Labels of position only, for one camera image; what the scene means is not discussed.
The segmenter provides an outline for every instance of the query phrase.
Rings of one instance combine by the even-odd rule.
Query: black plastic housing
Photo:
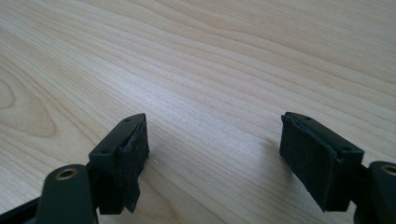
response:
[[[35,223],[97,223],[84,165],[67,165],[47,176]]]
[[[130,212],[140,195],[137,178],[149,156],[145,114],[122,120],[90,153],[90,173],[100,176],[93,198],[102,215]]]
[[[307,116],[287,112],[282,121],[279,151],[289,168],[323,211],[346,211],[364,151]]]

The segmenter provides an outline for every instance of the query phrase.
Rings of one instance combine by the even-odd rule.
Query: small hole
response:
[[[74,172],[71,170],[66,170],[66,171],[61,172],[61,177],[65,178],[65,177],[72,175],[73,173]]]
[[[78,170],[76,168],[68,168],[56,174],[55,178],[57,180],[66,180],[68,178],[75,176],[77,173]]]
[[[343,151],[350,151],[350,150],[352,150],[352,148],[350,148],[350,147],[341,147],[341,149],[343,149]]]
[[[396,175],[396,166],[392,165],[383,165],[382,169],[390,175]]]
[[[103,149],[101,152],[102,154],[108,154],[110,152],[110,149]]]

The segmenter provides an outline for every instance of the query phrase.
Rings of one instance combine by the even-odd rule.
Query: wooden table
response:
[[[280,158],[306,114],[396,162],[393,0],[0,1],[0,213],[146,113],[134,214],[101,223],[352,223]]]

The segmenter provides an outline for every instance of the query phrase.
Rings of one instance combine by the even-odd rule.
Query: black clamp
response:
[[[396,164],[361,165],[364,151],[304,115],[282,116],[280,155],[323,211],[357,205],[354,221],[396,223]]]
[[[145,114],[122,120],[90,153],[84,166],[51,172],[40,198],[0,216],[0,223],[98,223],[102,215],[133,212],[140,195],[137,178],[149,156]]]

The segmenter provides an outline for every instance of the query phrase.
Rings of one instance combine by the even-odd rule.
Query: black plastic part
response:
[[[314,119],[282,116],[280,155],[323,211],[346,211],[364,151]]]
[[[145,114],[122,120],[90,153],[90,173],[100,176],[93,197],[102,215],[120,214],[124,206],[134,211],[140,195],[137,178],[148,156]]]
[[[40,198],[33,199],[28,203],[24,203],[0,216],[0,223],[15,224],[24,223],[35,217]]]
[[[379,223],[396,223],[396,164],[375,161],[369,167],[369,194]]]
[[[67,165],[47,176],[35,223],[97,223],[85,166]]]

